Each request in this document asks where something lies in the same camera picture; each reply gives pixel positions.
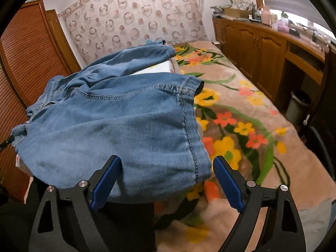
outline wooden wardrobe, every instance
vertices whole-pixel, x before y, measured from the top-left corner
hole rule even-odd
[[[43,93],[50,78],[80,71],[54,10],[43,1],[24,4],[0,40],[0,141],[27,120],[25,110]],[[23,201],[29,176],[15,167],[14,148],[0,153],[1,184]]]

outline blue gripper pad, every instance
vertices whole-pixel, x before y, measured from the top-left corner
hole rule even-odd
[[[104,206],[117,180],[117,177],[121,173],[121,159],[116,156],[92,192],[92,202],[90,204],[90,209],[93,212],[97,212]]]
[[[230,203],[230,206],[232,208],[235,208],[238,212],[242,212],[244,209],[244,204],[241,199],[241,189],[238,187],[231,173],[224,166],[223,162],[219,159],[219,157],[215,157],[215,159],[213,160],[213,171],[226,195],[227,200]]]

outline floral blanket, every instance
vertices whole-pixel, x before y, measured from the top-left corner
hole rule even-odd
[[[233,169],[262,186],[287,185],[299,211],[316,209],[302,222],[308,239],[307,228],[319,215],[319,206],[336,198],[335,183],[320,161],[293,125],[218,48],[194,42],[175,50],[182,74],[205,82],[194,104],[210,158],[223,155]],[[156,202],[155,213],[159,252],[218,251],[238,217],[215,176],[185,196]],[[265,214],[262,209],[246,251],[255,249]]]

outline cardboard box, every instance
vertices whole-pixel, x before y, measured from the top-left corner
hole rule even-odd
[[[225,8],[224,13],[227,16],[234,17],[234,18],[249,18],[249,15],[252,15],[252,11],[247,10],[239,10],[239,9],[232,9],[232,8]]]

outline gray bin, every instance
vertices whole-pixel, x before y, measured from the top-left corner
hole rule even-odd
[[[286,118],[295,125],[301,125],[311,106],[310,97],[302,90],[292,91],[292,99],[289,102]]]

